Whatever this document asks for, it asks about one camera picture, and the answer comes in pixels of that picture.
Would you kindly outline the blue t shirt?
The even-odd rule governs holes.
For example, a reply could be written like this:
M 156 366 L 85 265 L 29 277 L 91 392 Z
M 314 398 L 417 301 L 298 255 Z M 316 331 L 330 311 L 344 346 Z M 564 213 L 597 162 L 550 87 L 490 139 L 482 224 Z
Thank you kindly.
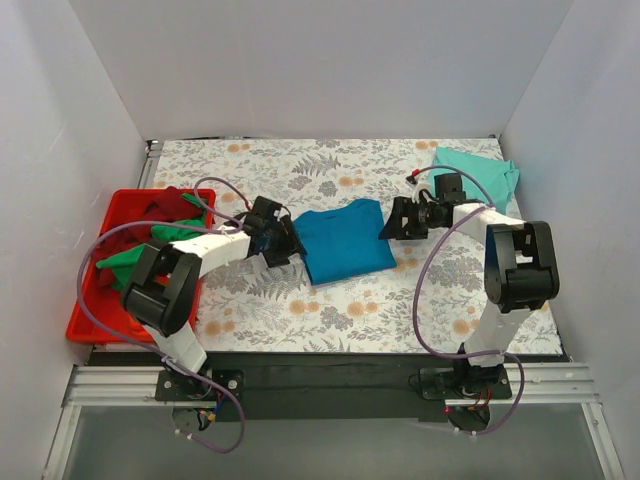
M 380 239 L 380 202 L 357 199 L 322 212 L 307 211 L 293 225 L 306 250 L 302 256 L 313 286 L 335 283 L 397 266 L 389 242 Z

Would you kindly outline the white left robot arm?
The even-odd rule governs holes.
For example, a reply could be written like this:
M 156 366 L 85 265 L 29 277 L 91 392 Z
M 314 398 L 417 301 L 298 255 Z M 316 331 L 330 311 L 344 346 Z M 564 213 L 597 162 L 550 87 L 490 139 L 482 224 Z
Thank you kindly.
M 152 340 L 142 347 L 180 374 L 178 387 L 193 400 L 213 389 L 207 353 L 190 324 L 201 278 L 253 256 L 274 268 L 306 254 L 291 211 L 280 202 L 258 196 L 243 212 L 218 216 L 224 223 L 197 237 L 145 243 L 120 299 L 122 309 Z

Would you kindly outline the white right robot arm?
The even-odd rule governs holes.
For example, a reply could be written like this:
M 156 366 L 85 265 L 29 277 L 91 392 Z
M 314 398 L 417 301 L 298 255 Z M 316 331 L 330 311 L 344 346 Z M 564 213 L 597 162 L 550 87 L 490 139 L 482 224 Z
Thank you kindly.
M 420 181 L 421 173 L 407 176 L 412 193 L 394 199 L 380 239 L 421 240 L 442 228 L 445 238 L 458 232 L 479 242 L 487 303 L 458 351 L 442 354 L 446 366 L 421 370 L 415 382 L 426 399 L 487 398 L 508 386 L 504 362 L 520 326 L 559 293 L 551 228 L 500 213 L 486 190 L 470 198 L 463 188 L 469 176 L 460 169 L 447 167 L 431 183 Z

